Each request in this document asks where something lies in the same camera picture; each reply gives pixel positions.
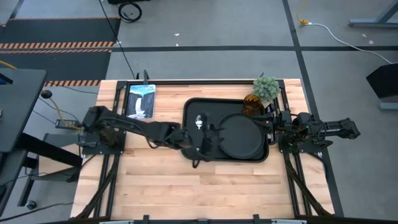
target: wooden surface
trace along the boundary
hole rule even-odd
[[[285,85],[292,113],[308,111],[300,80],[285,80]],[[102,81],[97,105],[112,109],[115,88],[116,81]],[[243,99],[251,92],[252,85],[157,85],[156,88],[154,120],[181,123],[188,99]],[[308,188],[326,210],[333,212],[322,164],[306,154],[301,158]],[[83,168],[71,217],[79,214],[96,192],[102,161],[103,156],[96,156]],[[277,146],[272,146],[269,157],[259,164],[201,162],[193,169],[191,163],[179,151],[150,149],[142,136],[128,133],[126,151],[119,163],[112,219],[141,220],[143,215],[169,220],[252,218],[253,214],[261,218],[294,216],[284,160]],[[301,194],[298,197],[303,214]]]

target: black desk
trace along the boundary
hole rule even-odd
[[[22,167],[34,170],[37,166],[37,159],[27,157],[28,152],[74,167],[81,166],[82,158],[23,133],[43,88],[46,71],[4,68],[0,69],[0,73],[14,80],[12,85],[0,85],[0,108],[3,109],[0,121],[0,185],[14,179],[6,184],[6,192],[0,198],[1,216]],[[32,185],[33,180],[28,177],[18,206],[24,206]]]

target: photo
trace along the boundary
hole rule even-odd
[[[134,119],[152,119],[155,106],[155,85],[130,86],[126,116]]]

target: yellow cable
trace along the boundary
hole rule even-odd
[[[51,99],[51,98],[49,98],[49,100],[51,100],[51,102],[54,104],[55,108],[57,109],[58,116],[60,117],[61,122],[62,122],[65,126],[71,127],[71,128],[73,128],[73,129],[76,129],[76,130],[81,130],[81,128],[79,128],[79,127],[76,127],[76,126],[73,126],[73,125],[68,124],[68,123],[62,118],[62,115],[61,115],[61,112],[60,112],[60,108],[59,108],[58,105],[55,103],[55,101],[54,101],[53,99]]]
[[[7,62],[3,62],[2,60],[0,60],[0,64],[5,65],[5,66],[7,66],[9,68],[12,68],[12,69],[17,69],[15,66],[13,66],[11,64],[8,64]]]
[[[301,2],[300,8],[297,11],[297,20],[303,25],[308,24],[310,22],[306,19],[300,19],[300,13],[305,9],[305,7],[307,6],[307,3],[308,3],[308,0],[303,0]]]

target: green plant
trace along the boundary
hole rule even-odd
[[[261,75],[253,84],[253,94],[263,101],[271,102],[279,95],[279,83],[274,77],[262,77]]]

